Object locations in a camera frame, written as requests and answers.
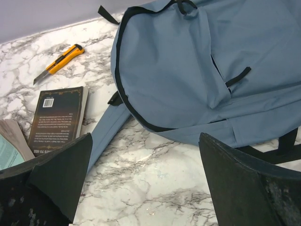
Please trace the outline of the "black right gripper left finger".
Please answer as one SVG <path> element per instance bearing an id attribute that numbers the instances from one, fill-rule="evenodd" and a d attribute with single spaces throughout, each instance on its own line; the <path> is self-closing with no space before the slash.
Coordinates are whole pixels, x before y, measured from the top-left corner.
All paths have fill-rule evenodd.
<path id="1" fill-rule="evenodd" d="M 73 223 L 89 165 L 92 136 L 0 172 L 2 226 Z"/>

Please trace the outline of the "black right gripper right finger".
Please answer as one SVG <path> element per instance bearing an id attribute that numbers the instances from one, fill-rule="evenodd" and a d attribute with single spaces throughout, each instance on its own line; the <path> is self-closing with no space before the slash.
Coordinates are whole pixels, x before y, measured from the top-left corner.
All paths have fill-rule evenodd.
<path id="1" fill-rule="evenodd" d="M 220 226 L 299 226 L 301 173 L 201 133 L 199 150 Z"/>

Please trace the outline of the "teal paperback book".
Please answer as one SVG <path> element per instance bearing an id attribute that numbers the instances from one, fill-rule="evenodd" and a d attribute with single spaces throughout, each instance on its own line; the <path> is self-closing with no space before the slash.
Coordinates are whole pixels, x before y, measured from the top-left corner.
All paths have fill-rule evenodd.
<path id="1" fill-rule="evenodd" d="M 35 158 L 15 120 L 0 120 L 0 169 Z"/>

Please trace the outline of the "blue backpack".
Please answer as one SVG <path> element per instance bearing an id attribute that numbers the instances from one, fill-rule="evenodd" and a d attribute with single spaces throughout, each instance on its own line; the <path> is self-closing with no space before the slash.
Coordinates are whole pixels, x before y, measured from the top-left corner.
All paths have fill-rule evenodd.
<path id="1" fill-rule="evenodd" d="M 261 160 L 301 158 L 301 3 L 157 0 L 128 8 L 111 50 L 117 91 L 92 167 L 125 121 L 198 145 L 201 133 Z"/>

